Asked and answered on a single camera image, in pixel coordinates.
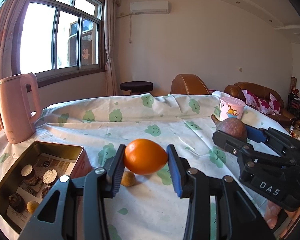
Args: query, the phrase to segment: pink cup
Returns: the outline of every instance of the pink cup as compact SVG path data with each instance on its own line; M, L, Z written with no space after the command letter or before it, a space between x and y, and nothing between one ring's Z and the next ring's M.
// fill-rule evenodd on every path
M220 121L227 118L241 119L245 102L234 97L222 97L220 100Z

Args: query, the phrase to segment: kettle handle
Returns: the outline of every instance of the kettle handle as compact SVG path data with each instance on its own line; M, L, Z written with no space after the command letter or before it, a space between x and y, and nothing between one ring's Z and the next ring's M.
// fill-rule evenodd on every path
M29 84L31 86L32 97L33 97L36 113L34 114L34 116L30 117L30 123L34 123L35 121L37 121L40 118L40 116L42 114L42 109L40 106L40 99L39 99L37 77L33 73L23 74L23 75L21 75L21 82L24 85Z

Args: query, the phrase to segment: window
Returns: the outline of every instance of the window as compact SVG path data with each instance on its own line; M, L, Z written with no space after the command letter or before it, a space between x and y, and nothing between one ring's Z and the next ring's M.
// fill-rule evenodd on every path
M45 80L100 70L101 15L98 0L28 0L16 74L32 72Z

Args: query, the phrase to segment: pink electric kettle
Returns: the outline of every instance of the pink electric kettle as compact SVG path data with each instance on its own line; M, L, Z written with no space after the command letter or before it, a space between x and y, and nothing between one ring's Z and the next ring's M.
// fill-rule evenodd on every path
M36 113L31 116L27 95L31 86ZM42 113L37 77L33 73L20 74L0 80L0 113L8 141L12 144L27 140L36 131L34 122Z

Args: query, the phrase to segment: blue gripper pad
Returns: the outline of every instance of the blue gripper pad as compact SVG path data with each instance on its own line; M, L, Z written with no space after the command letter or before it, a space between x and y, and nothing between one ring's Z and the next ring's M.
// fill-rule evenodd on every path
M252 127L246 124L247 138L257 143L266 142L266 136L263 134L262 130Z
M185 158L180 158L173 144L167 147L168 166L174 191L179 198L187 198L191 195L192 187L188 181L187 170L190 168Z

